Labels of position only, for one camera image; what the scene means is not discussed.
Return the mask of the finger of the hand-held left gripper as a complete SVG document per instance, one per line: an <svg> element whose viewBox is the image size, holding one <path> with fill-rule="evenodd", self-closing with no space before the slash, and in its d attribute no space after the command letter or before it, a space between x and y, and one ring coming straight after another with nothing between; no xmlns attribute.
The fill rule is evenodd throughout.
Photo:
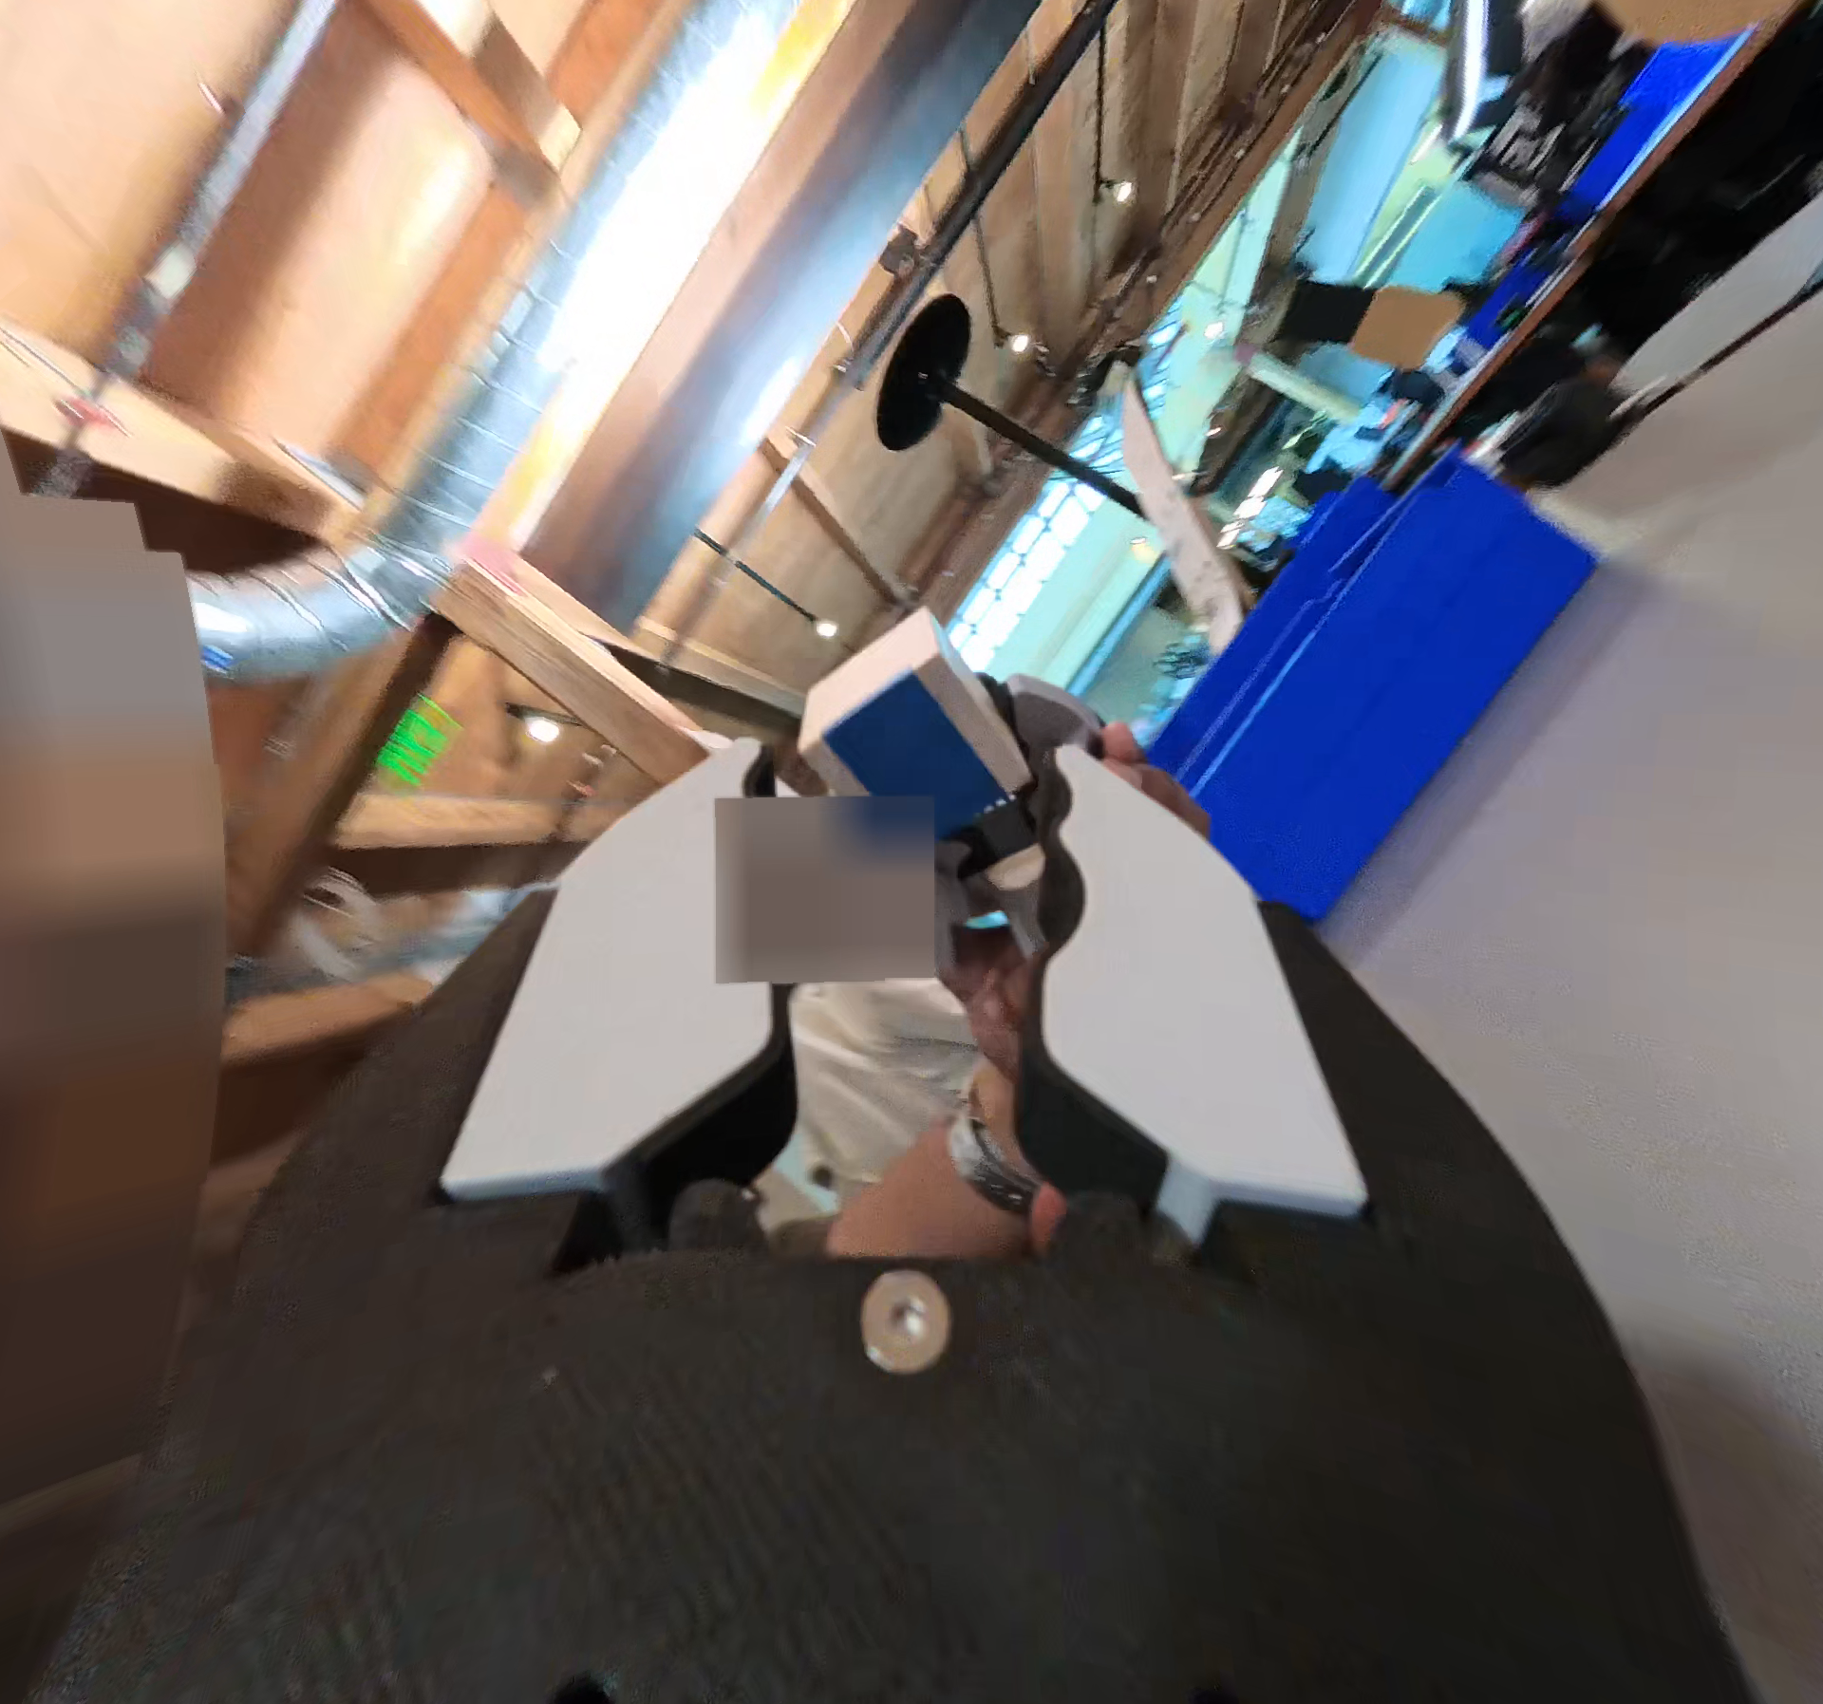
<svg viewBox="0 0 1823 1704"><path fill-rule="evenodd" d="M996 682L996 709L1025 761L1049 761L1061 747L1102 759L1102 721L1078 698L1029 676Z"/></svg>

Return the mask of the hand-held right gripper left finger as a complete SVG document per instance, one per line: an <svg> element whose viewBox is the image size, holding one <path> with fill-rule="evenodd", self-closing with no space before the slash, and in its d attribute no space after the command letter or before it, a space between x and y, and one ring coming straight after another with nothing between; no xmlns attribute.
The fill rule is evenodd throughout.
<svg viewBox="0 0 1823 1704"><path fill-rule="evenodd" d="M636 804L556 891L439 1175L451 1201L749 1183L792 1128L786 995L715 978L715 810L771 761L733 739Z"/></svg>

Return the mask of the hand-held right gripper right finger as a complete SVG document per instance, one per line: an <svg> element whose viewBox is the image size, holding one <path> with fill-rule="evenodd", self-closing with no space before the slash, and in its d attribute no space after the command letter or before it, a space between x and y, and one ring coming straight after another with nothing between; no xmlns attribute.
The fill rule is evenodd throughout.
<svg viewBox="0 0 1823 1704"><path fill-rule="evenodd" d="M1353 1220L1365 1177L1246 881L1078 745L1039 792L1021 1155L1063 1195L1120 1195L1193 1244L1220 1206Z"/></svg>

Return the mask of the blue striped wooden cube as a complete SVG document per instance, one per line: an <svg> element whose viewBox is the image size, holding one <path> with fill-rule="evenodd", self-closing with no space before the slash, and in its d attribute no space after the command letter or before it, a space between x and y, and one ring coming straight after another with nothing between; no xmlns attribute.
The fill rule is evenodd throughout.
<svg viewBox="0 0 1823 1704"><path fill-rule="evenodd" d="M1033 780L990 688L927 609L810 686L796 749L834 794L923 800L938 842Z"/></svg>

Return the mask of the blue plastic bin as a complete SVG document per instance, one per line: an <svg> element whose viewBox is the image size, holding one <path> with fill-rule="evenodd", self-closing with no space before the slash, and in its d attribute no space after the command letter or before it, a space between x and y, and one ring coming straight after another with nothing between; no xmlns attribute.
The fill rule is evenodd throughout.
<svg viewBox="0 0 1823 1704"><path fill-rule="evenodd" d="M1147 743L1264 901L1321 921L1595 573L1459 451L1325 496Z"/></svg>
<svg viewBox="0 0 1823 1704"><path fill-rule="evenodd" d="M1558 207L1572 226L1605 209L1611 197L1670 138L1670 128L1743 51L1755 25L1735 33L1670 41L1657 47L1617 102L1617 120L1589 149L1560 193Z"/></svg>

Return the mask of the grey desk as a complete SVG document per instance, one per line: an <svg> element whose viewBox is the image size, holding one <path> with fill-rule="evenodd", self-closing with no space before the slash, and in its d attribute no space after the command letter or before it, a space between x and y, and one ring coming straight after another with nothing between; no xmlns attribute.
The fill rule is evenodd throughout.
<svg viewBox="0 0 1823 1704"><path fill-rule="evenodd" d="M1818 1700L1820 313L1542 498L1578 597L1325 921L1605 1307L1755 1688Z"/></svg>

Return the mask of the person's left hand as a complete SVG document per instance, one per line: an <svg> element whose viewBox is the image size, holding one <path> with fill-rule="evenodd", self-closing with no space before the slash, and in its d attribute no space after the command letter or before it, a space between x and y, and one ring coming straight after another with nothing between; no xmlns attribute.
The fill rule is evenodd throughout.
<svg viewBox="0 0 1823 1704"><path fill-rule="evenodd" d="M1102 765L1120 780L1136 786L1151 802L1187 824L1199 838L1209 834L1207 814L1171 775L1149 765L1140 741L1124 723L1108 723L1098 741ZM952 932L950 964L940 980L960 1001L968 1029L986 1063L974 1076L972 1108L998 1139L1013 1153L1013 1108L1019 1076L1019 1051L1043 948L1023 948L1011 924L962 924Z"/></svg>

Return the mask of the person's white shirt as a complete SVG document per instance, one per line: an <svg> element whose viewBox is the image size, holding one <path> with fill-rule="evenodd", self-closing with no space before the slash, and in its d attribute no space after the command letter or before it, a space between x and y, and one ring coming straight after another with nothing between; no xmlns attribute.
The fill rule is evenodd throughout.
<svg viewBox="0 0 1823 1704"><path fill-rule="evenodd" d="M936 980L802 984L788 999L796 1124L784 1177L834 1214L930 1128L950 1120L978 1047Z"/></svg>

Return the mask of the silver wristwatch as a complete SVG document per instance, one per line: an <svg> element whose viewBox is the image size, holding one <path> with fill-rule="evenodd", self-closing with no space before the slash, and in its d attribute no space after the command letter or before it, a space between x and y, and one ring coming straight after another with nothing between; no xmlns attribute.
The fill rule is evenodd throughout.
<svg viewBox="0 0 1823 1704"><path fill-rule="evenodd" d="M1027 1218L1041 1179L998 1143L986 1118L972 1106L956 1108L944 1130L944 1151L956 1179L982 1203Z"/></svg>

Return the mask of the green exit sign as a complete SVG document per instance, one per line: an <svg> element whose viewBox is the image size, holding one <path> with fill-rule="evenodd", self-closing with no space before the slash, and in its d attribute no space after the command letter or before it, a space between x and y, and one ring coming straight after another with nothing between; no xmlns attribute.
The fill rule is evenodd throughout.
<svg viewBox="0 0 1823 1704"><path fill-rule="evenodd" d="M443 759L461 723L429 696L416 696L398 713L374 759L374 777L388 786L421 790L423 780Z"/></svg>

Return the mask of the black round ceiling fixture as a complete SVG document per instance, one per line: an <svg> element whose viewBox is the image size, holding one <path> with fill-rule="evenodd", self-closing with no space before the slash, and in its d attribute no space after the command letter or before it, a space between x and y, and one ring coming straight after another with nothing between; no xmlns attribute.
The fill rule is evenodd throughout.
<svg viewBox="0 0 1823 1704"><path fill-rule="evenodd" d="M1023 457L1098 493L1114 506L1144 516L1140 500L1106 471L1074 459L1011 416L966 392L960 376L970 347L968 303L952 293L923 303L905 325L883 370L875 402L877 441L891 453L923 443L940 424L944 410L968 418Z"/></svg>

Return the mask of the brown rounded board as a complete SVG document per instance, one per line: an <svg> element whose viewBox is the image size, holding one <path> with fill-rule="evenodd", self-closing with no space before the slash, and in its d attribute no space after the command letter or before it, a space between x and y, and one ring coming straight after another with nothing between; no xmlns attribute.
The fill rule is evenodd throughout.
<svg viewBox="0 0 1823 1704"><path fill-rule="evenodd" d="M1339 343L1390 370L1420 370L1432 349L1461 323L1465 309L1463 295L1451 289L1370 287L1355 329Z"/></svg>

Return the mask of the silver ventilation duct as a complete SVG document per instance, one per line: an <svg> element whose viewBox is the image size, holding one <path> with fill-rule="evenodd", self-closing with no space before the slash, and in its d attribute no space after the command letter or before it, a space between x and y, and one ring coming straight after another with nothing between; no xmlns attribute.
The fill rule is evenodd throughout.
<svg viewBox="0 0 1823 1704"><path fill-rule="evenodd" d="M187 577L202 674L331 668L425 613L585 354L625 368L773 130L765 74L806 0L684 0L631 104L516 280L431 439L352 548Z"/></svg>

